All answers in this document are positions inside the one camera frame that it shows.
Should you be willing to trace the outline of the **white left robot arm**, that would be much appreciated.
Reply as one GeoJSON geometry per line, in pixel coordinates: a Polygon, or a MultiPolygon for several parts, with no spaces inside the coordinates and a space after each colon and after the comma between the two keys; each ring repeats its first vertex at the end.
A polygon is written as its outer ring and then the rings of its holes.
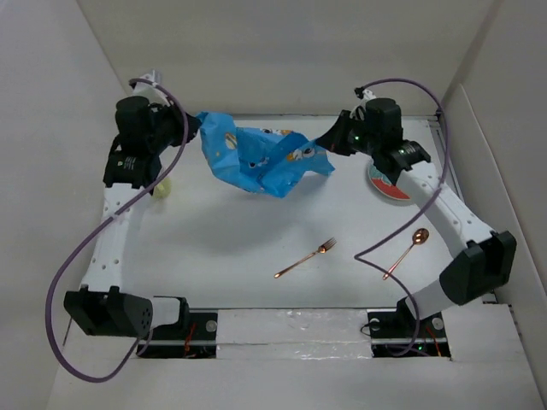
{"type": "Polygon", "coordinates": [[[77,291],[63,305],[88,336],[146,337],[161,327],[171,338],[190,330],[185,299],[143,296],[134,289],[138,231],[159,179],[161,153],[182,142],[185,130],[173,105],[127,97],[116,104],[118,134],[106,163],[103,222],[91,263],[77,291]]]}

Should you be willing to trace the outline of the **copper fork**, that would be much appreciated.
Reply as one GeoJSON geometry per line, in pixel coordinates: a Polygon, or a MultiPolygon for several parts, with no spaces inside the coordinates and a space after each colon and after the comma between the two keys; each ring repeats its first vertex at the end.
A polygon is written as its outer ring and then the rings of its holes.
{"type": "Polygon", "coordinates": [[[316,255],[325,254],[330,249],[332,249],[337,243],[337,240],[334,237],[331,237],[327,241],[325,241],[322,245],[320,245],[316,250],[311,252],[310,254],[304,256],[301,260],[289,265],[288,267],[282,269],[281,271],[274,274],[274,278],[280,278],[281,276],[288,273],[290,270],[298,267],[299,265],[303,264],[305,261],[308,261],[309,259],[315,257],[316,255]]]}

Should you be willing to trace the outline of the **light green mug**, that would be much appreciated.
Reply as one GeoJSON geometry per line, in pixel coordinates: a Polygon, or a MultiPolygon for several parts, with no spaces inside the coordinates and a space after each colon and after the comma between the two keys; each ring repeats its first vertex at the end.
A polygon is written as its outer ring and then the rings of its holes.
{"type": "Polygon", "coordinates": [[[163,200],[169,197],[172,191],[172,181],[169,177],[164,178],[159,182],[152,191],[152,196],[156,200],[163,200]]]}

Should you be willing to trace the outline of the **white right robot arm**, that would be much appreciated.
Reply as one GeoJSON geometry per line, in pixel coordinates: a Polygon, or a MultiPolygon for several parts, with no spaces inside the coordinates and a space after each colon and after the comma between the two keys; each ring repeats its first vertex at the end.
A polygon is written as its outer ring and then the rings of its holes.
{"type": "Polygon", "coordinates": [[[395,326],[415,336],[426,318],[504,286],[513,266],[516,240],[496,232],[442,181],[430,155],[403,136],[400,107],[390,98],[374,98],[344,110],[317,144],[338,155],[369,155],[374,166],[404,192],[444,240],[452,262],[428,286],[397,304],[395,326]]]}

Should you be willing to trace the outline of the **blue patterned placemat cloth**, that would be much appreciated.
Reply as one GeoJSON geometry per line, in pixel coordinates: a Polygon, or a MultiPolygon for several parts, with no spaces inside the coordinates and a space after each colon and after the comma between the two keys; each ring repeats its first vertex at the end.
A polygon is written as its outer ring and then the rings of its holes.
{"type": "Polygon", "coordinates": [[[240,127],[232,116],[216,112],[197,118],[212,174],[239,189],[283,198],[305,173],[328,177],[334,171],[326,150],[299,132],[240,127]]]}

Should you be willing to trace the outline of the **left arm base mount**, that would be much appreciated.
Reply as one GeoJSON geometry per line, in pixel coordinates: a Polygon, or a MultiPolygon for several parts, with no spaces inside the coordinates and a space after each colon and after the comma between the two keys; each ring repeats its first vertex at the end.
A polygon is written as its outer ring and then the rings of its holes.
{"type": "Polygon", "coordinates": [[[139,343],[143,359],[214,359],[217,350],[218,310],[191,310],[187,323],[156,327],[147,342],[139,343]]]}

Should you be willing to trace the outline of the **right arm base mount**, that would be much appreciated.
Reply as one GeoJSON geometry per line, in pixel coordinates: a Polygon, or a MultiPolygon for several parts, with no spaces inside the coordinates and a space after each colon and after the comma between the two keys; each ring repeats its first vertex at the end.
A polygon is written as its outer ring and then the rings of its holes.
{"type": "Polygon", "coordinates": [[[394,313],[385,309],[367,312],[360,332],[370,338],[374,358],[451,357],[441,313],[423,319],[416,337],[415,324],[395,324],[394,313]]]}

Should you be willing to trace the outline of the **copper spoon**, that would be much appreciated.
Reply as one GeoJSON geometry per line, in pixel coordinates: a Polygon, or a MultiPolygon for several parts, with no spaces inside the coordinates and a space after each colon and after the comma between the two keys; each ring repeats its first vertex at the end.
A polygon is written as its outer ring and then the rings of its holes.
{"type": "Polygon", "coordinates": [[[400,265],[403,259],[409,254],[409,252],[418,245],[424,244],[430,236],[430,232],[425,227],[417,229],[412,235],[412,243],[410,246],[401,254],[401,256],[394,262],[394,264],[387,270],[382,277],[383,280],[387,280],[394,270],[400,265]]]}

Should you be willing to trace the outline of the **red and teal plate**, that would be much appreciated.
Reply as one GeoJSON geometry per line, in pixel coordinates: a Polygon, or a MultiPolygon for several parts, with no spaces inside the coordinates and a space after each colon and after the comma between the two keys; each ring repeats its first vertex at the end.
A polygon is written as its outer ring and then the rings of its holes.
{"type": "Polygon", "coordinates": [[[365,180],[372,192],[382,201],[392,206],[408,206],[409,197],[399,190],[372,162],[369,162],[365,171],[365,180]]]}

